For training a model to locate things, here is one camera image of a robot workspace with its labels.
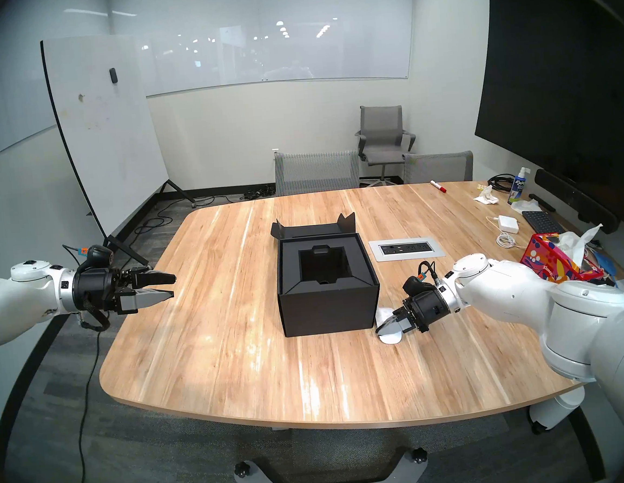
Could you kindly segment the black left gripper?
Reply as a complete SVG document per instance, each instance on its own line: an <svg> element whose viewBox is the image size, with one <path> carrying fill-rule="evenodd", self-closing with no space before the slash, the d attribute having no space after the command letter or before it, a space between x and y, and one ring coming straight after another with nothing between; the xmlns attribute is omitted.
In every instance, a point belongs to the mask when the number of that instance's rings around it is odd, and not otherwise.
<svg viewBox="0 0 624 483"><path fill-rule="evenodd" d="M77 311L138 313L140 309L174 297L173 291L145 287L175 282L174 274L154 269L122 271L111 267L89 267L75 272L72 281L72 299Z"/></svg>

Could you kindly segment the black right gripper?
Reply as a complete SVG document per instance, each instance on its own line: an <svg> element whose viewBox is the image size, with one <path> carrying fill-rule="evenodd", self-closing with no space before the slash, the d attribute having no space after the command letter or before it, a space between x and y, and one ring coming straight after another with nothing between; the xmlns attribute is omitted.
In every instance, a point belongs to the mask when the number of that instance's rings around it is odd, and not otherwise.
<svg viewBox="0 0 624 483"><path fill-rule="evenodd" d="M377 327L377 335L402 333L412 330L428 332L431 324L450 314L449 305L439 289L420 292L403 300L405 312L393 313Z"/></svg>

